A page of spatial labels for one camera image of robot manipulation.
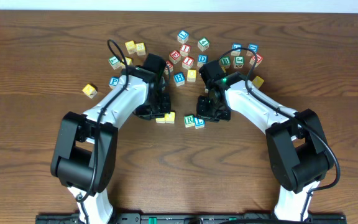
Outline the yellow C block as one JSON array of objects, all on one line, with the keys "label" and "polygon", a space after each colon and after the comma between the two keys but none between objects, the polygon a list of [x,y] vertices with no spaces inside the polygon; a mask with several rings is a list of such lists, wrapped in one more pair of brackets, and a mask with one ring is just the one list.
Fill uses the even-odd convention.
[{"label": "yellow C block", "polygon": [[165,118],[156,118],[156,123],[165,123]]}]

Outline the yellow O block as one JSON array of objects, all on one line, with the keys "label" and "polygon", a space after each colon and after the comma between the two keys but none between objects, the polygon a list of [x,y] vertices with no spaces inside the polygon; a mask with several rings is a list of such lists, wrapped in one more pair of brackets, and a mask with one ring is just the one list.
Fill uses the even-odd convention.
[{"label": "yellow O block", "polygon": [[174,124],[175,123],[175,112],[171,111],[169,113],[165,114],[165,122],[168,124]]}]

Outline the green R block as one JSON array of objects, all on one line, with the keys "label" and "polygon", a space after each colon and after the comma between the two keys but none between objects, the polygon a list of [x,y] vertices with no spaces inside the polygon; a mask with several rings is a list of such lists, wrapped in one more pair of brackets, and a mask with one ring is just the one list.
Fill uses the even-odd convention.
[{"label": "green R block", "polygon": [[192,114],[184,116],[184,124],[186,128],[190,128],[194,126],[195,125],[194,116]]}]

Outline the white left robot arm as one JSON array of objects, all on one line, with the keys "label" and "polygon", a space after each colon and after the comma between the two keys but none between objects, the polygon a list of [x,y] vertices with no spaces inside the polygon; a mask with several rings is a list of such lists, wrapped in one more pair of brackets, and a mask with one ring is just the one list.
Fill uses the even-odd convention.
[{"label": "white left robot arm", "polygon": [[80,222],[110,221],[114,209],[106,188],[115,168],[118,132],[132,113],[153,119],[170,111],[169,95],[163,92],[165,67],[127,67],[96,106],[63,117],[50,170],[73,194]]}]

